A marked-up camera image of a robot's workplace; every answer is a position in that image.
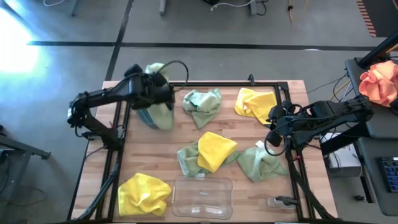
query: orange cloth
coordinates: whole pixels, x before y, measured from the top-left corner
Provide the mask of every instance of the orange cloth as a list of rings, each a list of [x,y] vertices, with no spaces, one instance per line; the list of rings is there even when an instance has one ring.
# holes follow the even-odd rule
[[[380,105],[390,107],[397,98],[398,65],[392,61],[377,63],[361,75],[359,92]]]

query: sunlight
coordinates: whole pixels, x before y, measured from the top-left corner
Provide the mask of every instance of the sunlight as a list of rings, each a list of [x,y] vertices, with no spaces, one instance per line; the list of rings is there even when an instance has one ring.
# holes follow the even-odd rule
[[[0,9],[0,75],[25,73],[35,67],[39,49],[26,45],[32,40],[28,30],[7,11]]]

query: wire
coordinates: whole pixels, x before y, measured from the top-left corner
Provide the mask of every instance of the wire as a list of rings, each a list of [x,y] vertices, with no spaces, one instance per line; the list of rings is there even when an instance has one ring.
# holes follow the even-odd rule
[[[46,3],[46,0],[43,0],[43,5],[44,5],[44,6],[47,6],[47,7],[51,7],[51,6],[59,5],[59,4],[63,3],[64,1],[66,1],[66,0],[61,0],[61,1],[56,2],[56,3],[53,3],[53,4],[47,4],[47,3]]]
[[[185,83],[181,86],[181,88],[179,90],[176,90],[176,91],[180,91],[184,88],[185,85],[187,85],[188,79],[189,79],[189,69],[185,63],[183,63],[180,60],[173,60],[173,61],[170,61],[170,62],[167,62],[166,64],[164,64],[157,72],[160,73],[164,68],[168,67],[169,65],[171,65],[173,63],[179,63],[179,64],[183,65],[185,70],[187,71],[187,77],[185,79]],[[107,95],[108,93],[111,93],[112,91],[116,90],[119,86],[121,86],[123,84],[124,81],[126,81],[128,78],[131,78],[136,75],[147,76],[148,74],[146,74],[144,72],[137,72],[137,73],[130,74],[130,75],[124,77],[118,84],[116,84],[116,86],[107,89],[106,92],[104,93],[104,95]]]
[[[29,188],[31,188],[33,190],[37,190],[38,192],[41,192],[44,195],[43,198],[40,199],[40,200],[37,200],[35,202],[30,202],[30,203],[14,203],[14,202],[6,201],[7,204],[23,208],[23,207],[28,207],[28,206],[31,206],[31,205],[35,205],[37,203],[44,202],[45,200],[47,200],[47,193],[45,193],[43,190],[40,190],[40,189],[35,188],[35,187],[31,187],[31,186],[26,186],[26,187],[29,187]]]
[[[393,50],[395,50],[395,49],[397,49],[397,48],[398,48],[398,44],[396,44],[395,46],[391,47],[391,48],[386,52],[386,54],[392,52]]]
[[[289,6],[288,6],[287,10],[289,11],[289,18],[290,18],[290,22],[291,22],[291,23],[293,23],[293,22],[298,22],[298,21],[300,21],[302,18],[304,18],[304,16],[305,16],[306,13],[307,13],[308,2],[309,2],[309,0],[305,0],[305,6],[304,6],[304,13],[303,13],[303,16],[302,16],[300,19],[294,20],[294,19],[293,19],[293,12],[292,12],[292,11],[293,11],[293,4],[292,4],[292,0],[289,0]]]
[[[188,69],[187,65],[186,65],[185,63],[183,63],[182,61],[180,61],[180,60],[173,60],[173,61],[171,61],[171,62],[167,62],[167,63],[166,63],[165,65],[163,65],[157,72],[160,73],[165,67],[167,67],[167,66],[169,66],[169,65],[171,65],[171,64],[173,64],[173,63],[179,63],[179,64],[181,64],[182,66],[184,66],[185,71],[187,71],[187,78],[185,79],[185,83],[182,84],[182,86],[181,86],[180,89],[175,90],[175,92],[176,92],[176,91],[182,90],[182,89],[187,85],[187,83],[188,83],[188,79],[189,79],[189,69]]]
[[[343,167],[341,166],[340,156],[338,156],[336,153],[333,153],[333,154],[335,155],[335,159],[336,159],[336,162],[337,162],[337,168],[340,168],[340,173],[342,173],[343,172]]]
[[[99,148],[97,148],[97,149],[95,149],[94,151],[92,151],[91,153],[89,153],[86,157],[85,157],[85,159],[87,159],[89,156],[91,156],[92,154],[94,154],[94,153],[96,153],[96,152],[98,152],[99,150],[101,150],[101,149],[104,149],[105,148],[105,146],[102,146],[102,147],[99,147]]]
[[[348,80],[346,83],[344,83],[342,86],[340,86],[339,89],[338,89],[337,91],[335,91],[335,88],[336,88],[336,85],[335,85],[335,87],[333,88],[333,96],[331,96],[330,100],[332,100],[333,98],[336,98],[336,100],[338,100],[339,102],[341,102],[341,100],[339,100],[339,99],[337,98],[336,94],[339,93],[339,92],[344,88],[344,86],[348,85],[350,82],[351,82],[351,81]]]
[[[330,85],[330,84],[334,83],[335,81],[341,80],[342,78],[344,78],[344,76],[346,76],[346,75],[343,75],[342,77],[337,78],[337,79],[335,79],[335,80],[333,80],[333,81],[331,81],[331,82],[328,82],[328,83],[326,83],[326,84],[323,84],[323,85],[321,85],[321,86],[318,86],[318,87],[316,87],[315,89],[313,89],[313,90],[311,90],[311,91],[308,91],[307,94],[308,94],[308,93],[311,93],[311,92],[313,92],[313,91],[315,91],[315,90],[318,90],[318,89],[320,89],[320,88],[322,88],[322,87],[324,87],[324,86]]]
[[[357,156],[355,156],[355,154],[353,154],[353,157],[355,157],[359,161],[359,165],[361,166],[361,172],[359,173],[359,175],[357,177],[361,177],[361,175],[362,175],[362,162],[359,160],[359,158]]]
[[[266,2],[269,2],[269,0],[262,0],[262,1],[256,1],[256,4],[261,3],[262,6],[264,6],[264,13],[256,13],[258,16],[265,16],[267,14],[267,6],[266,6]]]
[[[220,5],[227,5],[227,6],[232,6],[232,7],[244,7],[244,6],[250,5],[250,3],[254,2],[254,1],[255,1],[255,0],[251,0],[251,1],[249,1],[248,3],[243,4],[243,5],[240,5],[240,6],[233,5],[233,4],[230,4],[230,3],[225,3],[225,2],[223,2],[223,3],[218,3],[218,4],[215,4],[213,7],[211,7],[211,8],[210,8],[210,11],[213,11],[214,8],[217,8],[217,6],[220,6]]]
[[[6,152],[5,152],[5,155],[7,156],[6,181],[4,182],[4,185],[3,185],[3,187],[0,190],[0,194],[6,189],[8,178],[10,176],[10,156],[8,156],[8,153],[6,153]]]
[[[273,132],[273,131],[274,131],[274,130],[269,131],[269,132],[267,133],[267,136],[266,136],[266,140],[265,140],[265,141],[267,141],[267,139],[268,139],[270,133]],[[286,149],[287,149],[286,137],[284,137],[284,142],[285,142],[285,147],[284,147],[284,149],[283,149],[282,151],[278,152],[277,154],[271,153],[271,152],[268,150],[267,146],[265,147],[265,149],[266,149],[267,153],[268,153],[270,156],[275,156],[275,157],[276,157],[276,156],[280,156],[280,155],[282,155],[282,154],[286,151]]]
[[[351,82],[348,84],[348,86],[347,86],[347,88],[346,88],[346,91],[344,92],[342,101],[344,101],[344,99],[346,98],[347,94],[349,93],[349,92],[348,92],[348,89],[350,88],[350,86],[351,86]]]
[[[319,147],[319,146],[314,146],[313,144],[307,144],[308,146],[310,146],[310,147],[314,147],[314,148],[317,148],[317,149],[321,149],[321,147]]]

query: black strip on floor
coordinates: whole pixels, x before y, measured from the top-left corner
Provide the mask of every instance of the black strip on floor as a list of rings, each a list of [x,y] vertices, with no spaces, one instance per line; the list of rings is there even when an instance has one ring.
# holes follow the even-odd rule
[[[79,41],[29,41],[34,46],[71,46],[71,47],[113,47],[114,42],[79,42]]]
[[[264,50],[339,50],[370,51],[374,47],[319,46],[319,45],[266,45],[266,44],[190,44],[190,43],[122,43],[121,47],[159,47],[194,49],[264,49]]]
[[[116,39],[116,45],[113,49],[111,61],[109,62],[109,67],[108,67],[108,71],[106,72],[105,81],[112,80],[114,67],[116,66],[116,61],[118,60],[124,33],[126,33],[127,23],[129,22],[130,11],[131,11],[133,2],[134,2],[134,0],[129,0],[129,2],[127,3],[126,11],[124,11],[123,21],[120,26],[118,38]]]

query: keyboard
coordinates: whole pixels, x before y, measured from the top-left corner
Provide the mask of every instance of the keyboard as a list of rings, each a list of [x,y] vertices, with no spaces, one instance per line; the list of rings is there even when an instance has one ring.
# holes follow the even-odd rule
[[[378,162],[387,191],[398,193],[398,157],[380,157]]]

